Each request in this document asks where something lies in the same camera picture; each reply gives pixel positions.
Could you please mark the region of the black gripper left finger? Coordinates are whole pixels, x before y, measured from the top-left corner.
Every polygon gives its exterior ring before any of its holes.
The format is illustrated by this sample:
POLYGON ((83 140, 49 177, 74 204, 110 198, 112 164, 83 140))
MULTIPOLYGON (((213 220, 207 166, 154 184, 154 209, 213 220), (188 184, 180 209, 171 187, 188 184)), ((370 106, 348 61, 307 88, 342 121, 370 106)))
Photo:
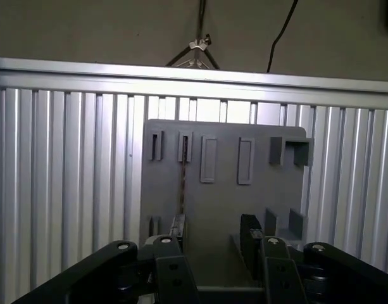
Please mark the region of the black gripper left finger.
POLYGON ((151 236, 142 247, 113 241, 23 295, 17 303, 199 303, 183 254, 185 215, 174 217, 168 234, 151 236))

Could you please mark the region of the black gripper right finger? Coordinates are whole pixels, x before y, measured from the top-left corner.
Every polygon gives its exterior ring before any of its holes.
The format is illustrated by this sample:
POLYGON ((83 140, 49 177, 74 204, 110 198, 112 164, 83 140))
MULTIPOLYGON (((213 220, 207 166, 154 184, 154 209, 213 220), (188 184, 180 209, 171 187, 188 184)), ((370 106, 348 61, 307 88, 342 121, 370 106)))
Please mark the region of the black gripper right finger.
POLYGON ((388 273, 328 243, 299 251, 249 214, 241 215, 239 242, 266 303, 388 303, 388 273))

